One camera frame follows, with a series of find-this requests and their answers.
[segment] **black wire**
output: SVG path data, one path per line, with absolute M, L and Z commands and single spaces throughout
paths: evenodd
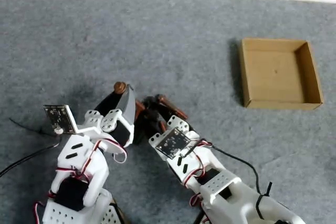
M 47 135 L 47 136 L 52 136 L 52 137 L 55 137 L 55 136 L 56 136 L 56 135 L 52 135 L 52 134 L 45 133 L 45 132 L 43 132 L 41 129 L 40 129 L 39 131 L 30 129 L 30 128 L 28 128 L 28 127 L 26 127 L 26 126 L 23 126 L 23 125 L 21 125 L 20 123 L 14 121 L 14 120 L 11 119 L 11 118 L 9 118 L 9 120 L 10 120 L 11 122 L 13 122 L 14 124 L 16 124 L 17 126 L 22 127 L 22 128 L 24 128 L 24 129 L 26 129 L 26 130 L 28 130 L 28 131 L 33 131 L 33 132 L 35 132 L 35 133 L 37 133 L 37 134 L 40 134 L 40 135 Z M 38 156 L 38 155 L 40 155 L 40 154 L 46 152 L 47 150 L 50 150 L 50 149 L 52 149 L 52 148 L 57 147 L 57 146 L 61 143 L 61 141 L 62 141 L 62 136 L 60 135 L 60 136 L 59 136 L 59 141 L 58 141 L 56 144 L 53 144 L 53 145 L 47 146 L 47 147 L 45 147 L 45 148 L 42 148 L 42 149 L 40 149 L 40 150 L 38 150 L 38 151 L 36 151 L 36 152 L 34 152 L 34 153 L 31 153 L 30 155 L 25 156 L 25 157 L 21 158 L 20 160 L 14 162 L 14 163 L 12 163 L 12 164 L 10 164 L 9 166 L 7 166 L 5 169 L 3 169 L 3 170 L 0 172 L 0 178 L 1 178 L 2 176 L 4 176 L 6 173 L 8 173 L 11 169 L 13 169 L 14 167 L 16 167 L 16 166 L 22 164 L 23 162 L 26 162 L 27 160 L 29 160 L 29 159 L 31 159 L 31 158 L 33 158 L 33 157 L 36 157 L 36 156 Z
M 11 118 L 8 118 L 8 119 L 9 119 L 12 123 L 16 124 L 17 126 L 19 126 L 19 127 L 21 127 L 21 128 L 24 128 L 24 129 L 26 129 L 26 130 L 28 130 L 28 131 L 32 131 L 32 132 L 35 132 L 35 133 L 40 134 L 40 135 L 53 136 L 53 137 L 55 136 L 55 135 L 53 135 L 53 134 L 49 134 L 49 133 L 43 132 L 42 129 L 40 129 L 40 130 L 34 130 L 34 129 L 28 128 L 28 127 L 26 127 L 26 126 L 23 126 L 22 124 L 20 124 L 20 123 L 14 121 L 14 120 L 11 119 Z
M 5 169 L 3 169 L 3 170 L 0 172 L 0 178 L 1 178 L 2 176 L 4 176 L 6 173 L 8 173 L 11 169 L 13 169 L 13 168 L 15 168 L 16 166 L 22 164 L 23 162 L 26 162 L 27 160 L 29 160 L 29 159 L 31 159 L 31 158 L 33 158 L 33 157 L 36 157 L 36 156 L 38 156 L 38 155 L 40 155 L 40 154 L 46 152 L 47 150 L 50 150 L 50 149 L 52 149 L 52 148 L 57 147 L 57 146 L 61 143 L 61 141 L 62 141 L 62 136 L 60 135 L 60 136 L 59 136 L 59 141 L 58 141 L 58 143 L 53 144 L 53 145 L 50 145 L 50 146 L 47 146 L 47 147 L 45 147 L 45 148 L 42 148 L 42 149 L 40 149 L 40 150 L 38 150 L 38 151 L 36 151 L 36 152 L 34 152 L 34 153 L 31 153 L 31 154 L 28 155 L 28 156 L 25 156 L 25 157 L 21 158 L 20 160 L 18 160 L 18 161 L 16 161 L 16 162 L 12 163 L 11 165 L 7 166 Z
M 218 152 L 220 152 L 220 153 L 223 153 L 224 155 L 226 155 L 226 156 L 228 156 L 228 157 L 231 157 L 231 158 L 233 158 L 233 159 L 235 159 L 235 160 L 238 160 L 238 161 L 244 163 L 245 165 L 248 165 L 248 166 L 253 170 L 254 174 L 256 175 L 256 188 L 257 188 L 257 192 L 258 192 L 259 194 L 261 194 L 261 192 L 260 192 L 260 188 L 259 188 L 259 175 L 258 175 L 258 173 L 257 173 L 257 170 L 254 168 L 254 166 L 253 166 L 252 164 L 250 164 L 249 162 L 247 162 L 247 161 L 245 161 L 245 160 L 243 160 L 243 159 L 241 159 L 241 158 L 239 158 L 239 157 L 236 157 L 236 156 L 234 156 L 234 155 L 231 155 L 230 153 L 224 152 L 223 150 L 217 148 L 217 147 L 214 146 L 214 145 L 211 145 L 211 147 L 212 147 L 213 149 L 215 149 L 216 151 L 218 151 Z

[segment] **white bracket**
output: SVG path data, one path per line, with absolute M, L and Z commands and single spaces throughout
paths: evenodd
M 219 174 L 213 177 L 210 181 L 200 187 L 200 192 L 205 200 L 210 204 L 213 203 L 216 196 L 228 187 L 231 183 L 241 182 L 241 178 L 227 169 L 222 170 Z
M 177 128 L 182 133 L 187 133 L 189 131 L 189 124 L 182 120 L 181 118 L 173 115 L 167 122 L 168 128 Z
M 117 127 L 117 120 L 122 117 L 122 111 L 119 109 L 110 110 L 103 118 L 101 128 L 105 132 L 111 132 Z

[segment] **red wire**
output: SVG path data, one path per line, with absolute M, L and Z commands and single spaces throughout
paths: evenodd
M 35 218 L 35 223 L 36 224 L 40 224 L 40 219 L 38 218 L 38 213 L 37 213 L 37 206 L 38 205 L 44 207 L 44 205 L 41 201 L 37 201 L 37 202 L 34 203 L 33 211 L 34 211 L 34 218 Z
M 204 224 L 204 223 L 206 223 L 207 221 L 209 221 L 210 222 L 210 220 L 209 220 L 209 218 L 208 217 L 206 217 L 203 221 L 202 221 L 202 224 Z
M 203 163 L 202 163 L 201 158 L 200 158 L 196 153 L 195 153 L 195 155 L 196 155 L 198 161 L 200 162 L 202 168 L 198 168 L 198 169 L 196 169 L 196 170 L 193 170 L 193 171 L 186 177 L 186 179 L 185 179 L 185 181 L 184 181 L 184 183 L 183 183 L 185 187 L 186 187 L 186 184 L 187 184 L 187 182 L 189 181 L 189 179 L 190 179 L 195 173 L 197 173 L 197 172 L 199 172 L 199 171 L 202 171 L 202 173 L 201 173 L 199 176 L 197 176 L 197 178 L 200 178 L 200 177 L 204 176 L 204 174 L 205 174 L 205 167 L 204 167 L 204 165 L 203 165 Z
M 197 205 L 197 202 L 199 202 L 201 199 L 200 199 L 200 193 L 198 193 L 198 194 L 195 194 L 195 195 L 193 195 L 191 198 L 190 198 L 190 200 L 189 200 L 189 205 L 191 206 L 191 207 L 194 207 L 194 206 L 196 206 Z
M 118 160 L 116 160 L 116 157 L 115 157 L 115 155 L 113 155 L 113 159 L 114 159 L 114 161 L 116 161 L 117 163 L 124 163 L 125 161 L 126 161 L 126 159 L 127 159 L 127 151 L 125 150 L 125 148 L 123 147 L 123 146 L 121 146 L 117 141 L 115 141 L 115 140 L 112 140 L 112 139 L 109 139 L 109 138 L 103 138 L 104 140 L 106 140 L 106 141 L 108 141 L 108 142 L 110 142 L 110 143 L 112 143 L 112 144 L 114 144 L 115 146 L 117 146 L 118 148 L 120 148 L 123 152 L 124 152 L 124 155 L 125 155 L 125 159 L 123 160 L 123 161 L 118 161 Z

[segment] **hole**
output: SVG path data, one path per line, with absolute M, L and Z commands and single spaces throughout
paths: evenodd
M 185 164 L 185 165 L 183 166 L 183 173 L 186 173 L 186 172 L 187 172 L 187 169 L 188 169 L 188 164 Z
M 77 155 L 78 155 L 77 152 L 75 152 L 75 153 L 69 154 L 69 155 L 66 156 L 65 158 L 66 158 L 66 159 L 70 159 L 70 158 L 76 157 Z
M 180 166 L 182 163 L 182 157 L 179 157 L 178 160 L 177 160 L 177 165 Z
M 83 144 L 75 144 L 73 147 L 71 147 L 71 149 L 77 149 L 79 147 L 82 147 Z

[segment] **cable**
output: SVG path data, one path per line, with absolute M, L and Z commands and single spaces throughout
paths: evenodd
M 37 206 L 42 206 L 42 207 L 45 207 L 45 206 L 41 201 L 37 201 L 34 203 L 33 211 L 34 211 L 35 223 L 40 224 L 40 219 L 38 218 L 38 213 L 37 213 Z
M 202 173 L 201 173 L 199 176 L 196 176 L 197 178 L 200 178 L 200 177 L 202 177 L 202 176 L 205 174 L 205 167 L 204 167 L 204 165 L 203 165 L 203 163 L 202 163 L 202 160 L 200 159 L 200 157 L 199 157 L 196 153 L 194 153 L 194 154 L 196 155 L 196 157 L 197 157 L 199 163 L 201 164 L 202 168 L 198 168 L 198 169 L 193 170 L 193 171 L 186 177 L 186 179 L 184 180 L 184 183 L 183 183 L 183 185 L 184 185 L 186 188 L 188 188 L 188 187 L 186 186 L 187 182 L 188 182 L 189 179 L 190 179 L 192 176 L 194 176 L 196 173 L 198 173 L 199 171 L 202 171 Z
M 28 131 L 32 131 L 32 132 L 35 132 L 37 134 L 40 134 L 40 135 L 46 135 L 46 136 L 55 136 L 53 134 L 49 134 L 49 133 L 46 133 L 46 132 L 43 132 L 42 131 L 42 128 L 40 128 L 40 130 L 34 130 L 34 129 L 31 129 L 31 128 L 28 128 L 26 126 L 23 126 L 22 124 L 14 121 L 13 119 L 11 118 L 8 118 L 12 123 L 16 124 L 17 126 L 21 127 L 21 128 L 24 128 L 25 130 L 28 130 Z
M 241 159 L 241 158 L 239 158 L 239 157 L 236 157 L 236 156 L 234 156 L 234 155 L 232 155 L 232 154 L 230 154 L 230 153 L 224 152 L 223 150 L 221 150 L 221 149 L 217 148 L 216 146 L 214 146 L 212 143 L 209 143 L 209 142 L 207 142 L 207 143 L 209 144 L 210 147 L 212 147 L 212 148 L 215 149 L 216 151 L 218 151 L 218 152 L 220 152 L 220 153 L 222 153 L 222 154 L 224 154 L 224 155 L 226 155 L 226 156 L 228 156 L 228 157 L 230 157 L 230 158 L 233 158 L 233 159 L 235 159 L 235 160 L 238 160 L 238 161 L 244 163 L 245 165 L 249 166 L 249 167 L 253 170 L 253 172 L 254 172 L 254 174 L 255 174 L 255 176 L 256 176 L 256 189 L 257 189 L 257 192 L 258 192 L 259 194 L 261 194 L 261 192 L 260 192 L 260 187 L 259 187 L 259 175 L 258 175 L 258 173 L 257 173 L 257 170 L 254 168 L 254 166 L 253 166 L 252 164 L 250 164 L 249 162 L 247 162 L 247 161 L 245 161 L 245 160 L 243 160 L 243 159 Z
M 262 199 L 264 196 L 269 197 L 269 192 L 270 192 L 271 187 L 272 187 L 272 182 L 269 182 L 268 187 L 267 187 L 267 190 L 266 190 L 266 193 L 261 194 L 261 192 L 260 192 L 260 187 L 259 187 L 259 175 L 258 175 L 258 173 L 257 173 L 257 170 L 254 168 L 254 166 L 253 166 L 252 164 L 250 164 L 249 162 L 247 162 L 247 161 L 245 161 L 245 160 L 243 160 L 243 159 L 241 159 L 241 158 L 239 158 L 239 157 L 236 157 L 236 156 L 234 156 L 234 155 L 232 155 L 232 154 L 230 154 L 230 153 L 224 152 L 223 150 L 221 150 L 221 149 L 217 148 L 216 146 L 214 146 L 212 143 L 209 143 L 209 142 L 206 142 L 206 143 L 208 144 L 208 146 L 212 147 L 212 148 L 215 149 L 216 151 L 218 151 L 218 152 L 220 152 L 220 153 L 223 153 L 224 155 L 226 155 L 226 156 L 228 156 L 228 157 L 231 157 L 231 158 L 233 158 L 233 159 L 235 159 L 235 160 L 238 160 L 238 161 L 240 161 L 240 162 L 242 162 L 242 163 L 248 165 L 248 166 L 253 170 L 253 172 L 254 172 L 254 174 L 255 174 L 255 176 L 256 176 L 256 189 L 257 189 L 257 192 L 260 194 L 259 197 L 258 197 L 258 200 L 257 200 L 257 202 L 256 202 L 256 210 L 257 210 L 257 213 L 258 213 L 259 218 L 260 218 L 260 219 L 264 219 L 264 218 L 263 218 L 263 215 L 262 215 L 261 212 L 260 212 L 259 204 L 260 204 L 260 202 L 261 202 L 261 199 Z
M 0 172 L 0 178 L 1 178 L 2 176 L 4 176 L 6 173 L 8 173 L 11 169 L 13 169 L 14 167 L 16 167 L 16 166 L 22 164 L 23 162 L 26 162 L 27 160 L 29 160 L 29 159 L 31 159 L 31 158 L 33 158 L 33 157 L 36 157 L 36 156 L 38 156 L 38 155 L 40 155 L 40 154 L 46 152 L 47 150 L 50 150 L 50 149 L 52 149 L 52 148 L 57 147 L 57 146 L 61 143 L 61 141 L 62 141 L 62 136 L 60 135 L 60 136 L 59 136 L 59 141 L 58 141 L 58 143 L 53 144 L 53 145 L 50 145 L 50 146 L 47 146 L 47 147 L 45 147 L 45 148 L 42 148 L 42 149 L 40 149 L 40 150 L 38 150 L 38 151 L 36 151 L 36 152 L 34 152 L 34 153 L 31 153 L 31 154 L 28 155 L 28 156 L 25 156 L 25 157 L 19 159 L 18 161 L 12 163 L 11 165 L 7 166 L 5 169 L 3 169 L 3 170 Z
M 127 160 L 127 151 L 125 150 L 125 148 L 122 147 L 118 142 L 116 142 L 116 141 L 114 141 L 114 140 L 112 140 L 112 139 L 109 139 L 109 138 L 103 138 L 103 139 L 106 140 L 106 141 L 108 141 L 109 143 L 115 145 L 116 147 L 118 147 L 118 148 L 123 152 L 123 154 L 124 154 L 124 156 L 125 156 L 125 158 L 124 158 L 123 161 L 118 161 L 118 160 L 116 159 L 116 157 L 115 157 L 117 154 L 112 154 L 112 155 L 113 155 L 113 159 L 114 159 L 114 161 L 116 161 L 116 162 L 119 163 L 119 164 L 123 164 L 123 163 L 125 163 L 126 160 Z
M 201 193 L 193 195 L 189 200 L 189 206 L 195 207 L 196 205 L 198 205 L 202 201 L 201 197 Z

